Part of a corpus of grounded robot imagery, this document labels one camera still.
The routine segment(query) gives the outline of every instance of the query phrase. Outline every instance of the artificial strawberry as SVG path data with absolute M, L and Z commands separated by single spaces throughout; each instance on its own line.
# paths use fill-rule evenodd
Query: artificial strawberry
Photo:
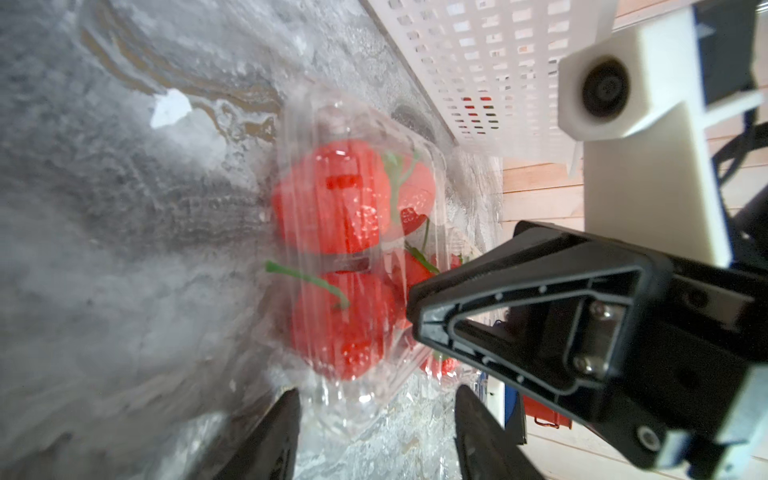
M 432 265 L 437 265 L 437 255 L 433 254 L 429 258 L 429 262 Z M 450 270 L 453 270 L 455 268 L 459 268 L 463 264 L 464 264 L 464 258 L 461 255 L 454 255 L 453 253 L 451 253 L 451 267 L 450 267 Z
M 392 259 L 392 281 L 403 302 L 408 299 L 411 287 L 440 273 L 418 249 L 410 245 L 406 244 L 404 250 L 395 250 L 389 255 Z
M 291 343 L 315 371 L 353 380 L 384 357 L 398 303 L 379 277 L 357 272 L 315 277 L 273 262 L 266 269 L 305 280 L 291 314 Z
M 440 377 L 440 376 L 452 376 L 451 374 L 456 370 L 458 366 L 458 360 L 443 355 L 440 352 L 433 351 L 432 355 L 428 356 L 424 363 L 422 363 L 422 371 L 427 375 Z
M 356 253 L 392 223 L 389 178 L 365 141 L 334 141 L 295 165 L 272 193 L 280 235 L 302 251 Z
M 389 200 L 392 225 L 384 240 L 395 240 L 418 230 L 435 205 L 435 178 L 421 162 L 411 157 L 382 155 L 392 193 Z

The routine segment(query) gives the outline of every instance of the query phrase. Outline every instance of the gray marble countertop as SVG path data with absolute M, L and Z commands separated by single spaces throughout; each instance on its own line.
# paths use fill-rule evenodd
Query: gray marble countertop
M 0 31 L 3 478 L 206 478 L 269 408 L 271 352 L 253 329 L 268 314 L 268 189 L 296 78 L 433 141 L 451 222 L 493 246 L 500 167 L 454 152 L 357 0 L 11 0 Z M 171 88 L 192 111 L 152 128 Z M 297 476 L 448 475 L 436 450 L 414 450 L 425 431 L 407 431 L 449 409 L 424 381 L 369 434 L 386 450 L 307 453 Z M 382 457 L 395 445 L 401 462 Z

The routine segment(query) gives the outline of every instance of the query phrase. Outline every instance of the bolt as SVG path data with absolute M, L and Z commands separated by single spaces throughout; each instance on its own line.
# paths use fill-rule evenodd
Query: bolt
M 589 313 L 596 320 L 611 320 L 616 314 L 616 309 L 612 305 L 595 300 L 589 306 Z
M 573 359 L 574 368 L 581 373 L 584 373 L 586 375 L 590 375 L 594 373 L 594 364 L 592 363 L 592 359 L 588 356 L 575 356 Z
M 640 440 L 643 447 L 652 452 L 661 450 L 661 440 L 659 440 L 659 436 L 647 425 L 640 425 L 637 427 L 637 439 Z

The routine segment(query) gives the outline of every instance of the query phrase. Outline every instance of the wooden plank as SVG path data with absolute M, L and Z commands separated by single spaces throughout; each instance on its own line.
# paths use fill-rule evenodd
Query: wooden plank
M 640 8 L 632 8 L 631 0 L 626 2 L 628 5 L 619 4 L 616 20 L 614 21 L 614 30 L 626 27 L 649 18 L 657 17 L 665 13 L 672 12 L 679 8 L 695 3 L 697 0 L 664 0 L 662 2 L 643 1 L 636 4 Z
M 584 231 L 584 217 L 569 217 L 569 218 L 531 218 L 526 219 L 531 222 L 546 222 L 560 225 L 561 227 L 571 228 L 573 230 Z M 512 238 L 515 233 L 515 227 L 519 220 L 510 220 L 502 222 L 502 241 L 507 241 Z
M 621 17 L 632 12 L 638 12 L 644 8 L 665 3 L 666 0 L 619 0 L 616 7 L 616 16 Z
M 522 168 L 522 167 L 530 167 L 531 165 L 545 164 L 544 162 L 539 160 L 525 160 L 524 158 L 511 158 L 511 157 L 504 157 L 504 161 L 502 163 L 504 165 L 505 170 L 509 168 Z
M 723 187 L 723 201 L 728 208 L 741 208 L 767 184 L 768 165 L 742 168 Z
M 513 222 L 502 222 L 502 242 L 505 242 L 512 238 L 512 235 L 515 234 L 515 225 L 517 225 L 517 221 Z
M 591 453 L 550 439 L 528 434 L 520 447 L 538 470 L 561 480 L 663 480 L 684 478 L 658 472 L 644 472 L 626 461 Z
M 618 450 L 577 423 L 568 430 L 542 427 L 531 418 L 526 422 L 528 444 L 522 451 L 546 476 L 563 480 L 688 478 L 686 465 L 660 472 L 638 470 Z M 768 478 L 768 462 L 752 458 L 742 480 L 758 478 Z
M 768 118 L 768 104 L 766 99 L 768 98 L 768 87 L 760 89 L 763 94 L 763 103 L 760 108 L 757 109 L 757 118 L 760 121 L 761 118 Z M 723 120 L 719 124 L 715 124 L 705 130 L 707 138 L 721 138 L 721 137 L 733 137 L 744 131 L 744 121 L 741 115 L 731 117 L 728 120 Z
M 584 216 L 584 186 L 504 194 L 503 220 Z
M 715 155 L 719 149 L 731 140 L 731 137 L 717 138 L 716 140 L 708 140 L 707 148 L 709 148 L 710 156 Z M 728 168 L 730 162 L 723 164 L 720 171 L 725 171 Z M 747 154 L 744 159 L 742 167 L 757 167 L 759 165 L 768 165 L 768 148 L 760 148 L 759 150 L 752 150 Z
M 581 170 L 575 172 L 573 177 L 569 177 L 568 170 L 563 164 L 544 164 L 533 167 L 513 168 L 511 170 L 504 170 L 503 174 L 505 193 L 582 185 L 584 183 Z

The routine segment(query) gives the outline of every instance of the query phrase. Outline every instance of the plastic clamshell package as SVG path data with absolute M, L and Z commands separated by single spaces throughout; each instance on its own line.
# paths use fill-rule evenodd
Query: plastic clamshell package
M 267 271 L 290 300 L 283 334 L 268 340 L 306 364 L 293 377 L 303 405 L 355 438 L 432 355 L 413 340 L 405 303 L 410 286 L 450 267 L 445 159 L 371 107 L 302 84 L 283 109 L 276 161 L 282 257 Z

